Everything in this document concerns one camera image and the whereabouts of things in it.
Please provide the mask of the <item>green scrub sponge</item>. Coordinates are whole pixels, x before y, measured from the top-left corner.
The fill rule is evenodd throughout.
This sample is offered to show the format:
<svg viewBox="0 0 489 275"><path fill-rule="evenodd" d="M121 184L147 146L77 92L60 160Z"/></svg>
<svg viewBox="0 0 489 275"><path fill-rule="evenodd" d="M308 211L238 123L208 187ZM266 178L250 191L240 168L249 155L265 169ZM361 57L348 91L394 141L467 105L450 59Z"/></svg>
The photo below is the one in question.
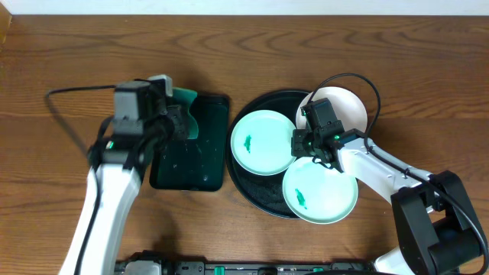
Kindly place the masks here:
<svg viewBox="0 0 489 275"><path fill-rule="evenodd" d="M196 119L191 115L190 108L197 98L197 92L191 89L173 88L173 99L181 107L183 125L187 139L195 140L199 135L199 126Z"/></svg>

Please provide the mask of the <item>white pinkish plate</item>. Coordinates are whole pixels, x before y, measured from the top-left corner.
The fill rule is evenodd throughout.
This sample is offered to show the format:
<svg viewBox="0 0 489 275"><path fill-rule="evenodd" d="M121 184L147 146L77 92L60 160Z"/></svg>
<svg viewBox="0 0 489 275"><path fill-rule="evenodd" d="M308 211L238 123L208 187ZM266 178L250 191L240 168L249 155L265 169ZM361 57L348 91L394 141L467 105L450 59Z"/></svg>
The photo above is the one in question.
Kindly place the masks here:
<svg viewBox="0 0 489 275"><path fill-rule="evenodd" d="M368 116L362 101L351 91L337 86L327 86L319 89L313 96L313 102L328 99L332 110L320 120L325 125L332 125L339 120L344 131L357 129L365 132L368 126Z"/></svg>

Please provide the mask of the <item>mint plate with green stain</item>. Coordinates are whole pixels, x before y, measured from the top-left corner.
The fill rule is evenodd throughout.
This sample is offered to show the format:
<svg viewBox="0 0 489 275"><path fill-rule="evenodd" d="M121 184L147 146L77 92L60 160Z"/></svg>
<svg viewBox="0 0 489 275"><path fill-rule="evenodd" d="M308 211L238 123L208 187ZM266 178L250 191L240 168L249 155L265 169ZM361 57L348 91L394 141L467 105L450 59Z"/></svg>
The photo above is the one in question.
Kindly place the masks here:
<svg viewBox="0 0 489 275"><path fill-rule="evenodd" d="M255 175L281 173L296 159L291 153L295 129L294 123L279 112L250 112L232 130L232 156L242 168Z"/></svg>

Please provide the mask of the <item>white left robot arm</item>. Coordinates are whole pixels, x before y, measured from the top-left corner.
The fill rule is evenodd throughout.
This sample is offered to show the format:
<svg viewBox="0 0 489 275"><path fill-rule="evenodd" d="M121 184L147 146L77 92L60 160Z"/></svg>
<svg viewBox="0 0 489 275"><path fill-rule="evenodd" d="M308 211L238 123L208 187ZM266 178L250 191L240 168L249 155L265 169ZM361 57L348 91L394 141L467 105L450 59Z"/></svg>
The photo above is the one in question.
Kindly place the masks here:
<svg viewBox="0 0 489 275"><path fill-rule="evenodd" d="M115 110L87 150L86 196L61 274L112 274L128 213L154 155L198 136L189 112L197 93L167 75L111 87Z"/></svg>

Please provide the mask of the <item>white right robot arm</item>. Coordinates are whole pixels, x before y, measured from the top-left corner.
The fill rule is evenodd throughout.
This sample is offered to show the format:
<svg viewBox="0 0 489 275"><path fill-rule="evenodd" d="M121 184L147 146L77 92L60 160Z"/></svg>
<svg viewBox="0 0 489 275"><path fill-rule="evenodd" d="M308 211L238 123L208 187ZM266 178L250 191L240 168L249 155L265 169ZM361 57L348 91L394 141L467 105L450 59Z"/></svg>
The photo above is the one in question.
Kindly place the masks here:
<svg viewBox="0 0 489 275"><path fill-rule="evenodd" d="M306 128L295 130L292 153L362 181L393 209L400 254L414 274L447 274L482 257L488 244L461 179L432 174L381 150L357 129L346 131L328 99L300 109Z"/></svg>

